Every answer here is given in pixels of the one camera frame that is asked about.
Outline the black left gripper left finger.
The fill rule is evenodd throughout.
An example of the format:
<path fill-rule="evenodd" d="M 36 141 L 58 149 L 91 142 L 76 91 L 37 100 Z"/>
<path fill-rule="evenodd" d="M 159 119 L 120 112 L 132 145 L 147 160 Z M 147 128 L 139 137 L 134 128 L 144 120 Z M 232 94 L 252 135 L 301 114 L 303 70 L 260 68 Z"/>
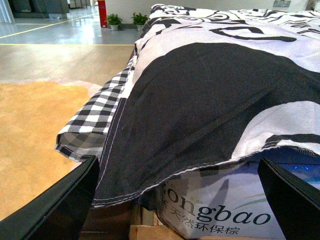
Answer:
<path fill-rule="evenodd" d="M 77 240 L 90 210 L 100 166 L 90 157 L 0 222 L 2 240 Z"/>

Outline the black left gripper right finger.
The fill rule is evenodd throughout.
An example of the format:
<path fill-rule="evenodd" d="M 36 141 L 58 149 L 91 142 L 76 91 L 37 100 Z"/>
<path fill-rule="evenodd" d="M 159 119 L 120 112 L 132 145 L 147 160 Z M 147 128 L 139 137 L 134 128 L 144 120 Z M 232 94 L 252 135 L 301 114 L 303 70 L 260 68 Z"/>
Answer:
<path fill-rule="evenodd" d="M 269 159 L 258 165 L 267 202 L 287 240 L 320 238 L 320 190 Z"/>

